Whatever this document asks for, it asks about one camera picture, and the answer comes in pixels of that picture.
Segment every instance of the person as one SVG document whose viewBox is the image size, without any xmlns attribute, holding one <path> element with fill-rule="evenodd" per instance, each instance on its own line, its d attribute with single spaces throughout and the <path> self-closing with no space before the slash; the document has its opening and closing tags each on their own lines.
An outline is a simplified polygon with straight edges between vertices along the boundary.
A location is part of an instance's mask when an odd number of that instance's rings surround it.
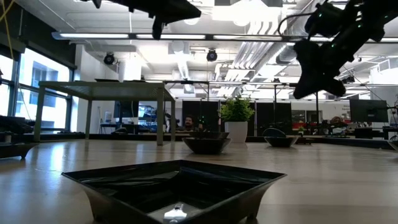
<svg viewBox="0 0 398 224">
<path fill-rule="evenodd" d="M 195 127 L 195 123 L 193 121 L 193 116 L 192 115 L 186 115 L 185 117 L 185 125 L 184 127 L 180 127 L 177 129 L 177 131 L 198 131 L 198 129 Z"/>
</svg>

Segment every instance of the yellow cable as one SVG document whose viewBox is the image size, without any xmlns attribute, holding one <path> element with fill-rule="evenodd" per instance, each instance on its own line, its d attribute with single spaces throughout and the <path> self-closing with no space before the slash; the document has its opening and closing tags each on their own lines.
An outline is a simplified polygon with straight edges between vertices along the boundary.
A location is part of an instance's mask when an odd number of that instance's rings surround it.
<svg viewBox="0 0 398 224">
<path fill-rule="evenodd" d="M 9 7 L 7 8 L 8 10 L 11 8 L 13 3 L 14 3 L 14 1 L 12 1 L 10 3 Z M 8 39 L 8 45 L 10 47 L 11 59 L 14 60 L 14 53 L 12 52 L 11 37 L 10 37 L 10 31 L 8 29 L 8 21 L 7 21 L 7 16 L 6 16 L 7 11 L 6 11 L 6 6 L 4 5 L 4 2 L 2 4 L 2 11 L 3 11 L 3 16 L 4 16 L 4 21 L 6 22 L 7 39 Z"/>
<path fill-rule="evenodd" d="M 4 11 L 3 15 L 0 17 L 0 22 L 5 18 L 7 15 L 8 11 L 10 11 L 11 6 L 14 4 L 15 0 L 12 0 L 10 5 L 7 7 L 7 9 Z"/>
</svg>

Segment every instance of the black bowl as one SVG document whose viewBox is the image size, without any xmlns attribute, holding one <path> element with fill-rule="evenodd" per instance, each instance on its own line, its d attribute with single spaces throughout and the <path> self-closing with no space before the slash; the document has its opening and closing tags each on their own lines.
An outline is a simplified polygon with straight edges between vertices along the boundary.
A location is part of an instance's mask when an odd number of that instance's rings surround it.
<svg viewBox="0 0 398 224">
<path fill-rule="evenodd" d="M 196 154 L 220 154 L 231 142 L 230 139 L 183 138 L 185 144 Z"/>
<path fill-rule="evenodd" d="M 226 139 L 229 135 L 229 133 L 220 133 L 220 132 L 214 132 L 214 131 L 197 131 L 197 132 L 191 132 L 189 135 L 193 138 L 198 138 L 198 139 Z"/>
<path fill-rule="evenodd" d="M 99 223 L 164 223 L 184 204 L 180 224 L 256 218 L 266 190 L 285 174 L 192 161 L 168 161 L 63 173 L 83 186 Z"/>
<path fill-rule="evenodd" d="M 388 141 L 388 144 L 390 144 L 390 146 L 395 149 L 396 151 L 398 151 L 398 141 Z"/>
<path fill-rule="evenodd" d="M 288 137 L 288 138 L 279 138 L 279 137 L 264 137 L 264 139 L 272 146 L 272 147 L 290 147 L 299 139 L 299 137 Z"/>
</svg>

